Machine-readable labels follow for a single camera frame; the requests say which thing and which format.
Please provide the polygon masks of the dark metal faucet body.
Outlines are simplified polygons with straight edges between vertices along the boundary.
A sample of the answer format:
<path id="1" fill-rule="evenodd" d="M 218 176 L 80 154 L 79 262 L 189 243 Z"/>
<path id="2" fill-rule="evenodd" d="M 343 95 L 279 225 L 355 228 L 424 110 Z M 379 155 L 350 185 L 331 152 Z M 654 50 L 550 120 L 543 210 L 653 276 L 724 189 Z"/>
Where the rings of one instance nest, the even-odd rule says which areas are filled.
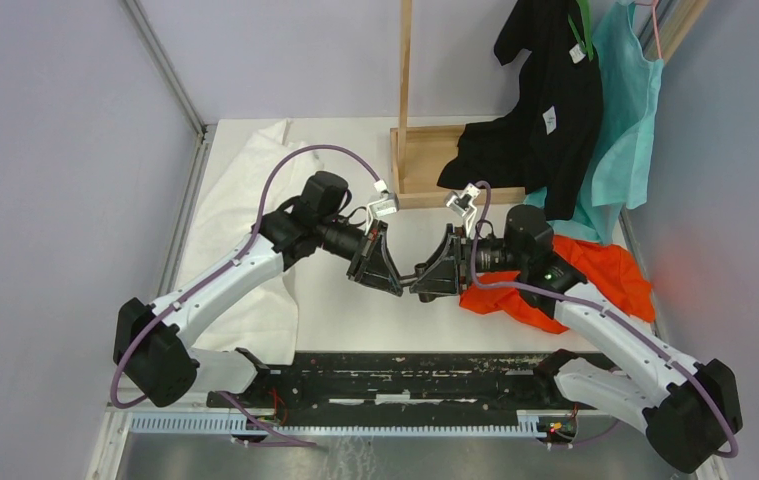
<path id="1" fill-rule="evenodd" d="M 410 286 L 409 291 L 416 294 L 421 303 L 433 302 L 437 298 L 437 295 L 435 294 L 436 284 L 435 281 L 430 278 L 430 273 L 428 272 L 429 265 L 424 262 L 417 263 L 414 269 L 416 279 Z"/>

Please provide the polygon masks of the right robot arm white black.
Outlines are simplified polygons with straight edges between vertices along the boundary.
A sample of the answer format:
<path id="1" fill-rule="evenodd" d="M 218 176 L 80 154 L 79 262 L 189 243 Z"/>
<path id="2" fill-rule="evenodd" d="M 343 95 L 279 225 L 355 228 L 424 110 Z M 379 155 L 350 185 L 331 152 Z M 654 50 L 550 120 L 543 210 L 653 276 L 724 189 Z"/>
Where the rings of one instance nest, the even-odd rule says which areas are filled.
<path id="1" fill-rule="evenodd" d="M 479 238 L 471 224 L 448 227 L 444 246 L 406 279 L 424 302 L 471 286 L 511 288 L 533 309 L 579 334 L 617 367 L 596 367 L 561 349 L 536 369 L 535 400 L 591 406 L 643 433 L 670 466 L 695 472 L 712 456 L 739 452 L 743 426 L 733 371 L 701 363 L 647 333 L 608 300 L 577 267 L 556 253 L 542 209 L 512 207 L 504 234 Z"/>

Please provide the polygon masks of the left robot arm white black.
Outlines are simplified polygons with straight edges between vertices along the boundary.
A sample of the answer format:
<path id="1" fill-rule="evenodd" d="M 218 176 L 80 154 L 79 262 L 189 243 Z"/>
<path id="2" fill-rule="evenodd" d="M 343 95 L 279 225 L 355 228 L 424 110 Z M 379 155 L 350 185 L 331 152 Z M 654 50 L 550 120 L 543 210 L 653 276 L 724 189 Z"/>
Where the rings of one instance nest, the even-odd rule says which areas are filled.
<path id="1" fill-rule="evenodd" d="M 191 389 L 200 359 L 243 363 L 235 352 L 195 350 L 193 345 L 246 294 L 316 249 L 356 258 L 367 234 L 339 217 L 347 193 L 343 178 L 326 171 L 314 174 L 301 195 L 270 213 L 260 211 L 234 251 L 191 282 L 150 303 L 127 301 L 118 312 L 111 403 L 119 409 L 145 400 L 168 406 Z"/>

